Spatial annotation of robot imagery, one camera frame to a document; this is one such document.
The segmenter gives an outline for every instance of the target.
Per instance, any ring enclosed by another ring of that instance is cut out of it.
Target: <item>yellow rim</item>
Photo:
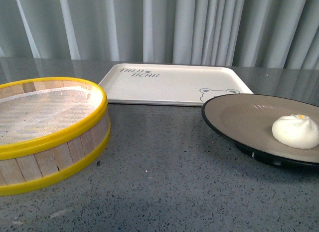
[[[14,86],[14,85],[19,85],[19,84],[30,83],[30,82],[52,81],[52,80],[77,81],[77,82],[90,84],[94,86],[95,88],[97,88],[102,93],[103,95],[102,102],[98,106],[98,108],[96,108],[95,111],[92,112],[89,116],[87,116],[83,120],[63,130],[60,130],[58,132],[52,133],[47,136],[42,136],[32,140],[28,140],[28,141],[22,141],[22,142],[17,142],[17,143],[8,144],[8,145],[0,145],[0,160],[7,160],[12,158],[27,156],[27,155],[45,151],[50,148],[61,145],[67,141],[70,141],[78,137],[79,135],[91,129],[96,123],[98,123],[101,120],[101,118],[105,114],[107,110],[108,101],[103,88],[94,82],[80,79],[80,78],[73,78],[73,77],[36,78],[36,79],[15,81],[15,82],[3,84],[3,85],[0,85],[0,89]]]
[[[82,160],[78,161],[74,165],[65,168],[59,172],[51,174],[49,176],[28,181],[24,183],[14,184],[14,185],[7,185],[7,186],[0,186],[0,196],[10,196],[10,195],[17,195],[22,194],[30,191],[35,191],[50,185],[53,185],[57,182],[60,182],[74,174],[78,173],[79,171],[83,170],[89,164],[91,164],[104,150],[104,148],[109,143],[111,137],[111,125],[109,126],[109,131],[106,137],[103,139],[102,143],[89,155],[84,157]]]

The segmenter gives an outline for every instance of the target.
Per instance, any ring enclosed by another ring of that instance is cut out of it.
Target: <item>white bun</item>
[[[311,149],[319,144],[319,126],[308,116],[282,116],[272,131],[279,142],[294,148]]]

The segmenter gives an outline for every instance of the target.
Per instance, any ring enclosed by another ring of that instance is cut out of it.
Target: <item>wooden slat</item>
[[[53,89],[55,88],[54,81],[44,81],[45,89]]]
[[[46,89],[43,81],[35,81],[33,84],[36,91],[41,91]]]
[[[110,126],[110,118],[109,118],[108,111],[106,111],[105,115],[102,117],[101,121],[99,122],[99,127],[100,127],[100,131],[103,138],[108,133],[109,126]]]
[[[68,86],[79,86],[79,82],[77,81],[63,81],[64,87]]]
[[[23,177],[26,181],[32,181],[42,177],[34,155],[18,157],[16,161],[18,162]]]
[[[93,137],[91,131],[83,133],[81,136],[81,142],[84,149],[84,154],[87,156],[94,150]]]
[[[66,143],[53,147],[52,152],[59,170],[73,165],[72,157]]]
[[[100,145],[100,143],[102,142],[102,135],[101,135],[99,123],[97,123],[95,126],[93,126],[90,131],[91,131],[91,135],[93,138],[94,148],[97,148]]]
[[[82,146],[81,138],[76,137],[73,140],[69,141],[68,147],[72,156],[72,160],[74,163],[85,157],[84,149]]]
[[[88,89],[89,91],[91,91],[92,90],[92,85],[91,84],[86,84],[86,89]]]
[[[9,185],[25,182],[15,159],[0,161],[0,171]]]
[[[14,85],[14,86],[11,86],[10,88],[14,95],[19,95],[24,93],[22,84]]]
[[[36,91],[33,82],[23,84],[23,90],[25,93]]]
[[[53,83],[54,83],[54,88],[64,87],[63,81],[61,81],[61,80],[53,81]]]
[[[2,172],[0,171],[0,186],[6,186],[8,183],[6,182]]]
[[[5,87],[0,89],[0,98],[7,98],[13,95],[14,93],[12,92],[10,87]]]
[[[34,156],[44,177],[59,171],[51,149],[36,153]]]

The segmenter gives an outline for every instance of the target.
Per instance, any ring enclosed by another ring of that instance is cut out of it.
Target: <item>bamboo steamer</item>
[[[92,163],[110,139],[107,105],[99,85],[79,78],[0,85],[0,196],[44,188]]]

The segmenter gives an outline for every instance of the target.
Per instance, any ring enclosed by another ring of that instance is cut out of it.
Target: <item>bear face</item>
[[[225,91],[222,91],[222,90],[212,90],[209,88],[201,88],[199,91],[202,93],[202,96],[200,98],[202,102],[205,102],[216,96],[240,93],[240,91],[235,89],[227,89]]]

